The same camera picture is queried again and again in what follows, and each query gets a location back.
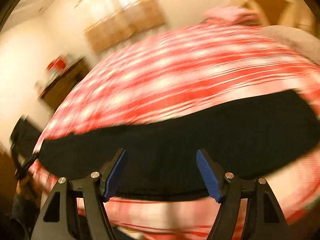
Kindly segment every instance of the small wooden table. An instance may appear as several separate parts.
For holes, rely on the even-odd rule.
[[[83,59],[77,59],[63,74],[44,89],[39,98],[56,111],[73,87],[88,73],[89,69]]]

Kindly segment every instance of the blue rubber pad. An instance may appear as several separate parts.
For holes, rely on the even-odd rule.
[[[114,194],[116,193],[126,162],[127,162],[127,153],[125,150],[123,150],[118,161],[113,167],[109,178],[106,181],[106,190],[103,194],[105,201],[109,201],[109,199],[113,197]]]
[[[222,200],[222,195],[220,193],[219,181],[217,180],[201,150],[197,151],[196,161],[210,197],[214,198],[216,202],[220,203]]]

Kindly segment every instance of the chair backrest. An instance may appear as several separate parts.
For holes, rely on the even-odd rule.
[[[264,26],[284,25],[314,32],[315,17],[303,0],[231,0],[231,4],[255,10]]]

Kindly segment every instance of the plaid tablecloth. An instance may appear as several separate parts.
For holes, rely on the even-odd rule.
[[[140,41],[101,61],[67,96],[35,147],[46,138],[100,127],[184,116],[235,99],[295,89],[320,115],[320,70],[259,27],[196,25]],[[49,192],[57,178],[36,161],[34,179]],[[266,176],[289,223],[319,200],[320,147]],[[80,212],[83,200],[78,199]],[[205,239],[219,204],[111,198],[110,221],[149,239]],[[234,234],[241,236],[245,208]]]

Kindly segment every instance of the silver bolt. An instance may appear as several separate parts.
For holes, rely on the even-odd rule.
[[[58,179],[58,182],[60,183],[60,184],[62,184],[62,183],[65,183],[66,182],[66,178],[65,177],[61,177],[60,179]]]
[[[100,175],[100,173],[99,172],[97,172],[97,171],[94,171],[93,173],[91,173],[91,178],[97,178],[97,177],[99,177],[99,175]]]
[[[258,182],[259,182],[260,184],[262,184],[262,185],[264,185],[264,184],[267,183],[267,181],[266,181],[264,178],[258,179]]]
[[[227,172],[224,176],[226,176],[227,179],[233,179],[235,177],[231,172]]]

